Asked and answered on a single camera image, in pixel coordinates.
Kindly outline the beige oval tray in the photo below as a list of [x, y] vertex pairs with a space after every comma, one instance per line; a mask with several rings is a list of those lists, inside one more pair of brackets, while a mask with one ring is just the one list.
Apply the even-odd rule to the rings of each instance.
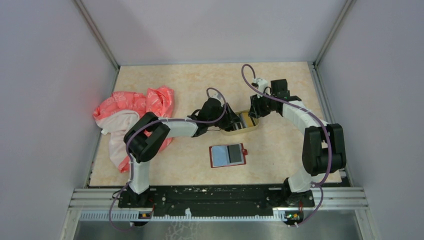
[[250, 117], [248, 110], [238, 111], [235, 114], [239, 117], [240, 122], [235, 124], [230, 130], [221, 129], [220, 132], [223, 135], [234, 136], [254, 131], [259, 127], [260, 119]]

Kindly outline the gold credit card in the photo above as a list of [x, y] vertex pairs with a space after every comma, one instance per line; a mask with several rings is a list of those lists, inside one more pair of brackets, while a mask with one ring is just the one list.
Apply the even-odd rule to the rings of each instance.
[[248, 112], [242, 112], [239, 115], [243, 128], [252, 128], [256, 126], [256, 121], [249, 116]]

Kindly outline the red card holder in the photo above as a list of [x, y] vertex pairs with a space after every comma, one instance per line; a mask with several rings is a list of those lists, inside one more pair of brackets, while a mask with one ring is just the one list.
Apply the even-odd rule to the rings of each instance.
[[242, 143], [210, 146], [210, 167], [214, 169], [245, 165], [247, 155], [248, 150]]

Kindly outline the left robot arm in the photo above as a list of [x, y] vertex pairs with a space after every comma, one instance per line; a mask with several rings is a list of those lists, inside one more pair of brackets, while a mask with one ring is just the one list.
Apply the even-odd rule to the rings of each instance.
[[149, 203], [150, 160], [159, 152], [165, 140], [176, 137], [195, 138], [205, 134], [209, 128], [233, 130], [241, 119], [228, 103], [209, 97], [201, 109], [185, 118], [159, 117], [147, 112], [125, 134], [125, 150], [129, 156], [130, 177], [128, 188], [132, 190], [130, 200], [138, 207]]

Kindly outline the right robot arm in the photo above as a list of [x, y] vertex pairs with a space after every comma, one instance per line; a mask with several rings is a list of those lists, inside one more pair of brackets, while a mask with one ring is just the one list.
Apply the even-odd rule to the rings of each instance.
[[302, 134], [302, 167], [284, 181], [281, 199], [287, 206], [295, 206], [301, 193], [323, 183], [330, 173], [346, 166], [343, 128], [330, 124], [313, 114], [288, 90], [286, 79], [266, 81], [255, 78], [252, 87], [256, 94], [250, 97], [249, 116], [263, 118], [272, 112], [290, 121]]

